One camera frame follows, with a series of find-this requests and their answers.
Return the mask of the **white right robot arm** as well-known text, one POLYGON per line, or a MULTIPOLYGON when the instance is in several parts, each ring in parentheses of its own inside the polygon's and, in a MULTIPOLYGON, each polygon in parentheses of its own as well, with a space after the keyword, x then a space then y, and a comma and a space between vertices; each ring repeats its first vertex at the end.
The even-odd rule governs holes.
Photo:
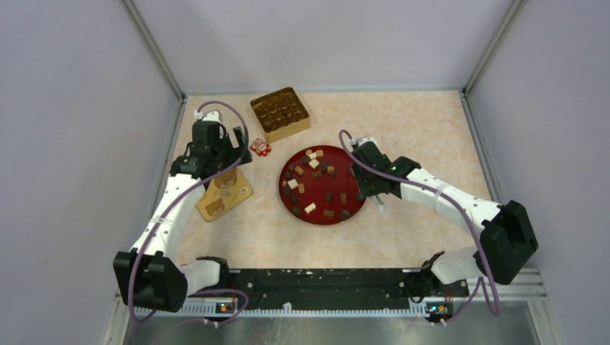
POLYGON ((472 236, 474 246, 436 254, 423 264, 429 270, 422 276, 427 294, 441 296, 451 283, 479 277, 509 285, 537 251, 537 239, 522 204, 509 201, 503 205, 466 193, 406 157, 390 161, 372 137, 350 144, 360 197, 391 194, 427 207, 472 236))

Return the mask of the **silver metal tongs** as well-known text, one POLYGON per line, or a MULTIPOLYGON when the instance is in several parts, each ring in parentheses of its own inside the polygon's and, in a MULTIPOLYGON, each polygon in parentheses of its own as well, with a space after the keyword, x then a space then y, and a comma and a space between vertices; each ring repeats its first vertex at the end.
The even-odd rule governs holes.
POLYGON ((376 204, 376 207, 380 213, 384 213, 386 210, 386 205, 382 198, 379 195, 373 196, 373 201, 376 204))

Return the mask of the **gold bear tin lid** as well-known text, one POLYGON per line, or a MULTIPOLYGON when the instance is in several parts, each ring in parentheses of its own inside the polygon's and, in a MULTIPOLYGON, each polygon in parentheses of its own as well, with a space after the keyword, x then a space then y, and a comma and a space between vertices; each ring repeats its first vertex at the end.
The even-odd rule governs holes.
POLYGON ((246 201, 252 194, 251 184, 235 168, 210 182, 196 204, 196 209, 205 221, 213 222, 246 201))

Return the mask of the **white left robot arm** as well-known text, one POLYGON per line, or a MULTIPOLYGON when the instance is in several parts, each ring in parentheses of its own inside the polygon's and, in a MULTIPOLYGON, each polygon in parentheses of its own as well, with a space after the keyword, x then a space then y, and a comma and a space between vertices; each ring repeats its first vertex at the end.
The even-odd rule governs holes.
POLYGON ((198 120, 191 133, 185 152, 170 167, 163 197, 142 235, 113 260, 122 300, 130 310, 176 312, 202 289, 214 297, 230 289, 224 259, 202 257, 183 266, 175 259, 188 220, 210 182, 251 162, 248 130, 245 125, 233 129, 236 144, 220 120, 198 120))

